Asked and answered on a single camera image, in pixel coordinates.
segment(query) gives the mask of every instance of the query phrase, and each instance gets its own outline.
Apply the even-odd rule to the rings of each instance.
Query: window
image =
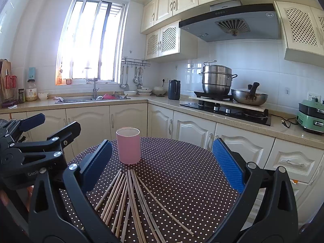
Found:
[[[83,83],[86,78],[116,82],[123,18],[124,5],[74,0],[61,37],[57,74]]]

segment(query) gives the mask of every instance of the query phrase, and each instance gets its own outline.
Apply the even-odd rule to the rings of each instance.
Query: pink cup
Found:
[[[133,165],[141,159],[140,130],[132,127],[116,131],[119,160],[123,164]]]

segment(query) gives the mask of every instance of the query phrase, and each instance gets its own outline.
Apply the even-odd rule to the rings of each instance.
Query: gas stove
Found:
[[[196,93],[198,98],[206,97],[206,94],[208,93],[199,93],[199,92]],[[244,106],[244,108],[231,106],[231,104],[234,104],[233,102],[231,102],[232,100],[231,95],[217,96],[217,100],[223,100],[223,99],[229,99],[230,101],[226,102],[226,104],[221,104],[221,103],[210,102],[215,100],[215,98],[210,98],[210,99],[202,98],[201,100],[198,101],[198,103],[197,102],[183,103],[180,104],[180,106],[203,110],[210,113],[237,118],[249,122],[255,122],[262,125],[267,125],[267,126],[271,125],[271,115],[269,114],[267,109],[260,111],[260,110],[254,110],[255,107],[251,107],[253,109],[250,109],[247,105]]]

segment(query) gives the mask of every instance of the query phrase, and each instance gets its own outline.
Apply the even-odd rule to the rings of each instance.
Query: stainless steel pot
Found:
[[[253,85],[248,85],[247,89],[232,89],[233,99],[239,103],[260,106],[267,101],[268,94],[257,91],[257,87],[260,86],[258,82],[254,82]]]
[[[237,74],[232,75],[232,70],[221,65],[206,65],[206,63],[216,62],[207,61],[204,63],[203,71],[199,74],[202,76],[202,89],[206,93],[227,95],[231,90],[232,79]]]

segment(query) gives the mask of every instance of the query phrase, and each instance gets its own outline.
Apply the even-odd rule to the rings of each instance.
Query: green rice cooker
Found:
[[[303,100],[299,103],[299,111],[297,113],[297,122],[305,131],[323,134],[324,133],[324,104],[314,98],[312,101]]]

